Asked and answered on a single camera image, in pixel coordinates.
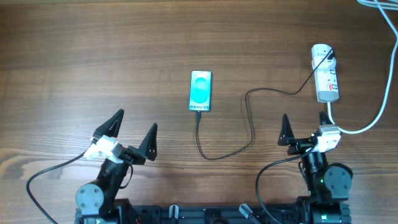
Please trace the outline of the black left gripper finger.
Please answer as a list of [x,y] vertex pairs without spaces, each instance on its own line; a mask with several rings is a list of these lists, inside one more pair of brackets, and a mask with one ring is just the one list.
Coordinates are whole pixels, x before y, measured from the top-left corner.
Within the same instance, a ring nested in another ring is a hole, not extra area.
[[138,148],[140,155],[150,161],[157,157],[157,128],[157,123],[154,123]]
[[110,119],[95,129],[93,137],[95,139],[99,139],[102,136],[116,138],[119,134],[123,116],[124,110],[119,109]]

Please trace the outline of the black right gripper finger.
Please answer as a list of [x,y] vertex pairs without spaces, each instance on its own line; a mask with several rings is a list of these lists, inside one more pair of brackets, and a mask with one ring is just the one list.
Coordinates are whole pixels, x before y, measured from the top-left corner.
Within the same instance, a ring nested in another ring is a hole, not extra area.
[[287,114],[284,114],[282,116],[282,126],[277,144],[279,146],[287,146],[293,144],[294,141],[295,137],[290,125],[289,118]]
[[333,124],[324,111],[319,112],[319,116],[321,125]]

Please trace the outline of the blue screen smartphone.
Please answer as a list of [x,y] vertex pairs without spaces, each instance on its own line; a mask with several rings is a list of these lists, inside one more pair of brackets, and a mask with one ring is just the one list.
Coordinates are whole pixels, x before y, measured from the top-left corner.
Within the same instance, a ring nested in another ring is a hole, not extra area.
[[191,72],[188,109],[190,111],[210,111],[211,81],[210,71]]

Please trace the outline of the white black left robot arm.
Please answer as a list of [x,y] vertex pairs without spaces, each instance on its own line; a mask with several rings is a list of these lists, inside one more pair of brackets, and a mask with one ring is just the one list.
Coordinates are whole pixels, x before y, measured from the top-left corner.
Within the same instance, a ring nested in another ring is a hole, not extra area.
[[104,158],[96,179],[82,185],[76,192],[75,223],[141,223],[141,217],[129,199],[117,199],[118,191],[128,170],[157,157],[157,128],[154,123],[138,148],[124,147],[117,141],[124,110],[118,110],[110,119],[97,127],[91,145],[83,156],[92,160]]

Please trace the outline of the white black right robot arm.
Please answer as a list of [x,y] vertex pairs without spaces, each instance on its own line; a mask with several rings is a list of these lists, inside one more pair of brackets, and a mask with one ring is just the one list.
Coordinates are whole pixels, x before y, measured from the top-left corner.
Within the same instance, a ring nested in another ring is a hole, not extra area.
[[297,223],[352,222],[349,199],[353,171],[341,163],[328,163],[326,153],[337,147],[341,131],[320,112],[320,126],[308,138],[296,138],[286,114],[282,117],[280,146],[288,146],[287,154],[299,156],[300,173],[307,185],[308,196],[295,203]]

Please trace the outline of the white charger adapter plug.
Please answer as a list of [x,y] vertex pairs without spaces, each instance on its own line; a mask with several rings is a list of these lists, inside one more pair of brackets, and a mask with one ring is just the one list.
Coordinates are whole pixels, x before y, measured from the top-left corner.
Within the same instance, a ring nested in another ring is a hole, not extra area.
[[317,55],[312,60],[312,68],[314,70],[332,70],[336,67],[335,54]]

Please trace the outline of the white power strip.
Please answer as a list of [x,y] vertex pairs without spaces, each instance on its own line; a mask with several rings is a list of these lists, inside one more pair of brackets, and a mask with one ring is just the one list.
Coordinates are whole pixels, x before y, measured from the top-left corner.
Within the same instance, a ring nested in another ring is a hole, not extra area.
[[[315,44],[312,47],[312,59],[317,55],[335,53],[327,44]],[[338,79],[336,70],[314,70],[317,101],[331,103],[339,99]]]

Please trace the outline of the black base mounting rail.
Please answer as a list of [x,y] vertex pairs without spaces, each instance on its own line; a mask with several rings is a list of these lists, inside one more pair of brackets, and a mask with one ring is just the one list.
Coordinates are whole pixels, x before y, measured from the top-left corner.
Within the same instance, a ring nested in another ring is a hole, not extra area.
[[271,204],[267,207],[273,218],[260,206],[250,207],[179,207],[172,205],[131,206],[125,210],[118,206],[109,215],[83,217],[81,210],[75,213],[75,223],[336,223],[352,222],[349,205],[321,205],[303,202],[290,204]]

